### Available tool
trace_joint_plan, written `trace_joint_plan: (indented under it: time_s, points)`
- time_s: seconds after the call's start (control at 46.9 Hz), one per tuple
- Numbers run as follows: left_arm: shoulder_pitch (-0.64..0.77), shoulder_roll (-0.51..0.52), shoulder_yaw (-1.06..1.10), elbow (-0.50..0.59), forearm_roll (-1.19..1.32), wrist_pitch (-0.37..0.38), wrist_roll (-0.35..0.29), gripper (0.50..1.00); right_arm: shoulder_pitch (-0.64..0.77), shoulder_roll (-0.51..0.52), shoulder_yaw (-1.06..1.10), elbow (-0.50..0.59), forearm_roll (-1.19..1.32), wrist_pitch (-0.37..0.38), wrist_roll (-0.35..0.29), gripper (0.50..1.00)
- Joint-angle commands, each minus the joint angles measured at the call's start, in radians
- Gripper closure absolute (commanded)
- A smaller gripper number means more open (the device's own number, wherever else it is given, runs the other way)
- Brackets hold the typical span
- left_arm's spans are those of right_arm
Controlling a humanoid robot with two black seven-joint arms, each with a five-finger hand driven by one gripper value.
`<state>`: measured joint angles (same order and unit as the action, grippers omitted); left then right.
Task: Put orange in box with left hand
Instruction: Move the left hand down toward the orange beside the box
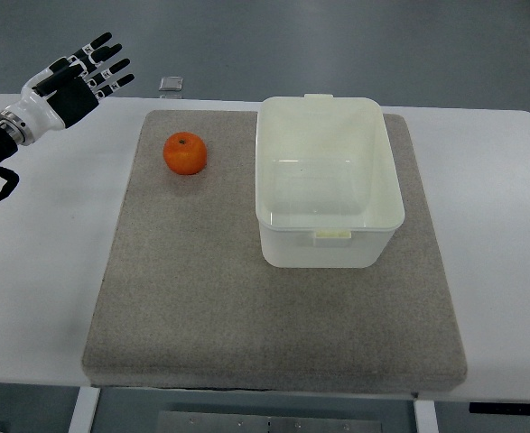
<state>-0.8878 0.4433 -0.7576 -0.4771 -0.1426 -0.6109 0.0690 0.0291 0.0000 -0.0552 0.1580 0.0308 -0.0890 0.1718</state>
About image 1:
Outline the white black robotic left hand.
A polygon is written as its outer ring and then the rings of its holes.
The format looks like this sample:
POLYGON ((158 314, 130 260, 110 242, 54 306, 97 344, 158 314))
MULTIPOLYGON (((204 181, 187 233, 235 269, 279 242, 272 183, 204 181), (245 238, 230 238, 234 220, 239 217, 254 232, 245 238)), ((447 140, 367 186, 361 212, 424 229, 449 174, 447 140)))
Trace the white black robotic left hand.
POLYGON ((20 99, 0 112, 0 128, 18 145, 35 143, 49 131, 72 127, 130 83, 133 74, 120 75, 130 60, 112 61, 122 45, 110 46, 111 39, 105 32, 30 78, 20 99))

